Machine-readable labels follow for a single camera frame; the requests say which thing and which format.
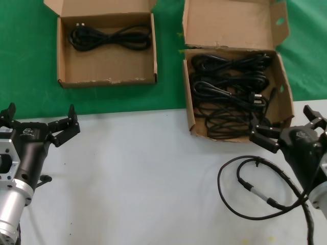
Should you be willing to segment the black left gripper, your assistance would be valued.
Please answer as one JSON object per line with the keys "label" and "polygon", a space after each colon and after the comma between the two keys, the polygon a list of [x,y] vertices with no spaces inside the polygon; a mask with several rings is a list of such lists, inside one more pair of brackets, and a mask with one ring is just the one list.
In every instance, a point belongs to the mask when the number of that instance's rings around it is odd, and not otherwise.
{"label": "black left gripper", "polygon": [[50,143],[60,147],[80,133],[77,114],[73,104],[70,105],[67,118],[53,122],[14,122],[16,105],[10,103],[1,111],[1,127],[15,130],[18,139],[18,156],[20,159],[15,179],[21,180],[35,189],[43,163],[48,155]]}

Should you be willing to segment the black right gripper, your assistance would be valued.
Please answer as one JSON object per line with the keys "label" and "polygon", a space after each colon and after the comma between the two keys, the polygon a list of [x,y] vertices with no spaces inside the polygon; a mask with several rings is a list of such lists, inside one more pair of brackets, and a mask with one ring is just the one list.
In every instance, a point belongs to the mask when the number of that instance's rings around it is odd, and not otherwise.
{"label": "black right gripper", "polygon": [[260,125],[256,115],[250,113],[249,140],[272,153],[277,153],[280,147],[301,187],[305,191],[312,191],[326,181],[326,174],[318,169],[326,153],[326,137],[318,136],[314,129],[326,129],[327,122],[309,105],[304,106],[303,113],[309,120],[305,126],[285,128],[282,132],[279,128]]}

